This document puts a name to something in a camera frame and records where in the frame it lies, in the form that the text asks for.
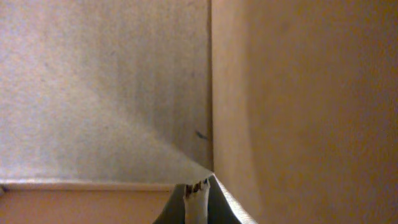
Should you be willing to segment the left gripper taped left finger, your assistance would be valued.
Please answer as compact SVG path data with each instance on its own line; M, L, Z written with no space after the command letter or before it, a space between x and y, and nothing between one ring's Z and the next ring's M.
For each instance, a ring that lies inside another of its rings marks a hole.
M203 179L195 184L186 184L184 186L185 224L208 223L210 188L209 179Z

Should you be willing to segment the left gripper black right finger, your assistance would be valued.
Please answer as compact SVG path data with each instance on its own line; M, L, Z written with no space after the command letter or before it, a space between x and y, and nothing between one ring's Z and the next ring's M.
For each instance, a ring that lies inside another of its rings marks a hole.
M250 216L241 204L230 194L215 175L205 179L210 181L207 224L254 224L255 219ZM184 186L177 184L154 224L185 224Z

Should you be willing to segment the brown cardboard box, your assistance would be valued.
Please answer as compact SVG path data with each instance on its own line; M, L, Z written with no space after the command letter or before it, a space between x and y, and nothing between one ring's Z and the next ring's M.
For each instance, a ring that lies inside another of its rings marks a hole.
M396 1L2 1L1 222L397 222Z

